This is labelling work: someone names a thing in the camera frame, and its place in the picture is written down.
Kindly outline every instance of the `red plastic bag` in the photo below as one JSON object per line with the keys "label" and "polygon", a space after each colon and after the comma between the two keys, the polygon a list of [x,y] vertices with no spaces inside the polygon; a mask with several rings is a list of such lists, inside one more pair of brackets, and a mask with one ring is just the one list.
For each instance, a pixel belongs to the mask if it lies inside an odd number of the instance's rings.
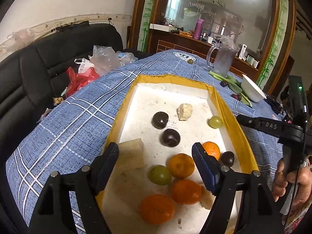
{"label": "red plastic bag", "polygon": [[86,86],[88,83],[99,78],[99,75],[95,72],[94,68],[89,68],[85,73],[75,73],[72,67],[66,70],[70,83],[66,90],[66,98]]}

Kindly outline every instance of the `black leather sofa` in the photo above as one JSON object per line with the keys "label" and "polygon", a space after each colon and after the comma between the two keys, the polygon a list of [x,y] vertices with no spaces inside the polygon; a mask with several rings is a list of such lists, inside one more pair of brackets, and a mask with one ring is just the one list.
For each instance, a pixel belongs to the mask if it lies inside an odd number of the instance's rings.
{"label": "black leather sofa", "polygon": [[27,226],[9,188],[5,162],[18,144],[36,127],[53,97],[69,83],[66,70],[78,66],[75,58],[88,58],[93,45],[123,50],[120,34],[109,24],[80,24],[53,33],[16,51],[0,63],[0,233],[26,233]]}

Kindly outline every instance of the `green bamboo pattern panel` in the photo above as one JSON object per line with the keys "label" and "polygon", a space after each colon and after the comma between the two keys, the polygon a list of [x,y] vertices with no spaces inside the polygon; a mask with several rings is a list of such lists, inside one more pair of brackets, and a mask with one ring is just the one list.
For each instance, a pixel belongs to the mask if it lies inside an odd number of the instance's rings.
{"label": "green bamboo pattern panel", "polygon": [[263,89],[269,79],[271,72],[275,66],[277,57],[282,48],[282,44],[285,37],[285,30],[288,20],[288,0],[280,0],[280,13],[277,29],[275,32],[274,42],[272,44],[269,57],[266,60],[265,66],[263,67],[261,74],[257,80],[257,85]]}
{"label": "green bamboo pattern panel", "polygon": [[140,33],[138,38],[138,50],[145,52],[146,51],[146,40],[147,34],[149,32],[149,21],[151,18],[152,8],[153,8],[154,0],[145,0],[144,10],[141,20]]}

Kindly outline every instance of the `pitcher handle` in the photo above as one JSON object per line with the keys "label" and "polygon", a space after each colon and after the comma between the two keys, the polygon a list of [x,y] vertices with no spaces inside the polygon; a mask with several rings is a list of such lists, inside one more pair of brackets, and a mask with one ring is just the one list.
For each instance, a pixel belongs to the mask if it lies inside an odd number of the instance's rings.
{"label": "pitcher handle", "polygon": [[215,44],[209,49],[208,54],[207,54],[207,59],[206,59],[206,60],[207,60],[207,65],[208,65],[208,67],[213,67],[213,63],[210,62],[210,56],[211,56],[211,54],[213,53],[213,51],[214,51],[215,49],[220,50],[220,49],[221,49],[221,45],[220,45],[219,43],[215,43]]}

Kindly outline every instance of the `plastic pitcher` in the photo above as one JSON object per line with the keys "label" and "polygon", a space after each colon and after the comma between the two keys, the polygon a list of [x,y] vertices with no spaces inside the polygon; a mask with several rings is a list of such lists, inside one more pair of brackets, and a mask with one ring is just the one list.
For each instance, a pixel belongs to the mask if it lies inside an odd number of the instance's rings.
{"label": "plastic pitcher", "polygon": [[[231,39],[229,36],[222,36],[220,41],[221,40],[223,40],[221,44],[216,43],[210,48],[207,54],[207,65],[208,67],[212,67],[212,71],[214,73],[226,77],[237,51],[235,49],[233,39]],[[218,49],[219,51],[216,55],[214,63],[211,63],[210,56],[215,49]]]}

